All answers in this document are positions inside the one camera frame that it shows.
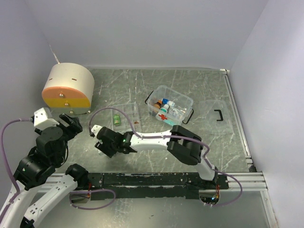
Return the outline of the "green small sachet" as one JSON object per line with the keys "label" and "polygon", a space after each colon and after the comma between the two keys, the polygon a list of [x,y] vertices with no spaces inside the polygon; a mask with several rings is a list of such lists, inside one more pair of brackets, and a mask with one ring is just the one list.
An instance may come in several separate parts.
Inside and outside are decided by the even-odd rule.
{"label": "green small sachet", "polygon": [[121,117],[119,114],[113,115],[113,124],[114,126],[120,126],[121,125]]}

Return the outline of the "white bottle green label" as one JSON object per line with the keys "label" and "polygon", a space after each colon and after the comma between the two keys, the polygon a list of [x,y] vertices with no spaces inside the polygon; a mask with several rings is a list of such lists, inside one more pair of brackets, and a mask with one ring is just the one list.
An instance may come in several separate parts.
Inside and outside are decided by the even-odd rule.
{"label": "white bottle green label", "polygon": [[163,111],[164,113],[167,113],[169,109],[169,105],[165,104],[163,107],[160,108],[161,111]]}

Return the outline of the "brown bottle orange cap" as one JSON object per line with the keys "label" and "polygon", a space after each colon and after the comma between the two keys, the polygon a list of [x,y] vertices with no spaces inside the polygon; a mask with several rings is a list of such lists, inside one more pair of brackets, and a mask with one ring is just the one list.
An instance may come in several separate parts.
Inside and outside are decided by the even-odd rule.
{"label": "brown bottle orange cap", "polygon": [[158,100],[156,103],[153,104],[153,107],[156,109],[160,109],[162,107],[162,101]]}

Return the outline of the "clear plastic medicine box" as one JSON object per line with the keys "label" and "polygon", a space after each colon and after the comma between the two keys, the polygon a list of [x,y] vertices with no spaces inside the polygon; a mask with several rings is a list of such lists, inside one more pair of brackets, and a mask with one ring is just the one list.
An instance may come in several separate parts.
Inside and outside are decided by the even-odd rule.
{"label": "clear plastic medicine box", "polygon": [[160,85],[145,99],[148,113],[168,125],[188,124],[194,114],[193,99]]}

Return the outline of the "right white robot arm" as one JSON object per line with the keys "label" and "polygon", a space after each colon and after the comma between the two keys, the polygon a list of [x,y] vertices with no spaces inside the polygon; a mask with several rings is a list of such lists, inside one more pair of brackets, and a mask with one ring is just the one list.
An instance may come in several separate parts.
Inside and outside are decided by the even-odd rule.
{"label": "right white robot arm", "polygon": [[97,139],[95,148],[109,158],[116,153],[166,150],[181,163],[193,166],[205,188],[212,189],[218,183],[217,168],[207,158],[209,147],[198,135],[180,125],[161,133],[118,133],[107,127],[94,125],[90,135]]}

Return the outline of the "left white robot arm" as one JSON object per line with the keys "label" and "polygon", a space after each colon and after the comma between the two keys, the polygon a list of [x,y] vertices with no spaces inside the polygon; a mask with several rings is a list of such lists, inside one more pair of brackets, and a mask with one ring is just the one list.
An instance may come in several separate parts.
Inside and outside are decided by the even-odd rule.
{"label": "left white robot arm", "polygon": [[36,228],[43,218],[70,192],[88,186],[88,171],[78,164],[68,167],[59,182],[35,203],[35,195],[47,179],[61,167],[68,158],[68,141],[82,132],[83,127],[77,117],[61,114],[61,122],[46,113],[38,112],[30,118],[16,119],[5,124],[0,132],[18,122],[31,122],[38,134],[36,145],[19,162],[16,170],[11,171],[0,143],[0,151],[6,171],[12,182],[10,193],[0,211],[2,228]]}

